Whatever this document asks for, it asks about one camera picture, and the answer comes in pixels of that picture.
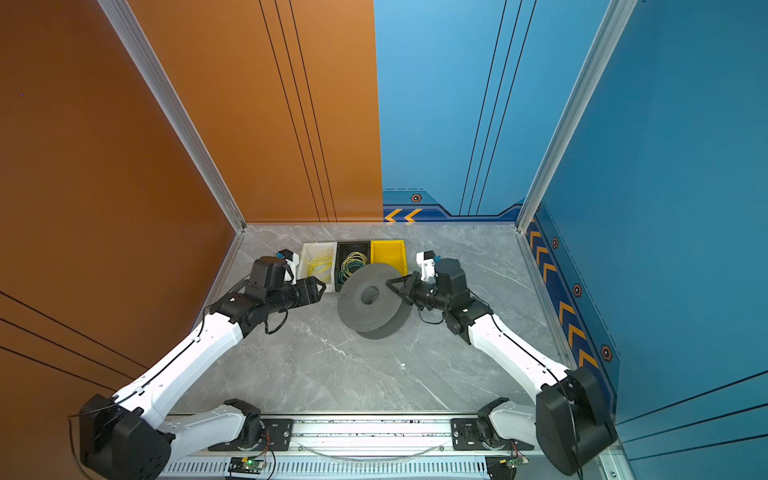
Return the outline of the grey perforated cable spool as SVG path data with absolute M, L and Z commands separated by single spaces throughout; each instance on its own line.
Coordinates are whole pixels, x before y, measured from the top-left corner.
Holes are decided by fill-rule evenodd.
M 400 278 L 387 264 L 370 264 L 357 270 L 338 294 L 341 322 L 363 338 L 380 340 L 395 334 L 410 317 L 412 306 L 393 292 L 387 282 Z

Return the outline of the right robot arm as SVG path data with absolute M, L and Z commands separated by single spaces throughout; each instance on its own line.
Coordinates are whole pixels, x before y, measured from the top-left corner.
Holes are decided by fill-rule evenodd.
M 485 447 L 536 447 L 571 476 L 617 441 L 601 385 L 589 368 L 570 369 L 514 333 L 469 288 L 458 260 L 430 257 L 419 265 L 420 271 L 390 279 L 387 287 L 418 310 L 440 311 L 453 334 L 494 360 L 534 402 L 525 407 L 500 397 L 482 407 L 477 428 Z

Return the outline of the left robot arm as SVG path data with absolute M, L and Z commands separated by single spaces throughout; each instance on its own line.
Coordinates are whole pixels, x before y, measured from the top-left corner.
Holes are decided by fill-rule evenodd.
M 327 288 L 296 276 L 286 250 L 254 261 L 251 272 L 210 304 L 199 325 L 144 374 L 111 397 L 95 395 L 69 417 L 73 458 L 86 478 L 155 479 L 166 465 L 211 446 L 267 444 L 258 407 L 238 399 L 173 421 L 168 414 L 187 390 L 250 333 L 273 334 L 271 315 L 319 302 Z

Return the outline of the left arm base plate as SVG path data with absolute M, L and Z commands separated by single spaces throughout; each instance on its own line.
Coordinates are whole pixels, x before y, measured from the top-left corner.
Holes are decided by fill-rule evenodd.
M 209 451 L 242 451 L 256 453 L 264 450 L 284 452 L 289 449 L 294 420 L 291 418 L 260 418 L 247 420 L 238 436 L 229 442 L 210 446 Z

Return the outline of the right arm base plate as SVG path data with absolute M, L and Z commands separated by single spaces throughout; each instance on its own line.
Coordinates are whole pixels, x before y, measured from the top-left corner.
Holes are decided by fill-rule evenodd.
M 453 449 L 456 451 L 532 451 L 535 446 L 521 440 L 503 439 L 489 420 L 477 417 L 460 417 L 450 420 Z

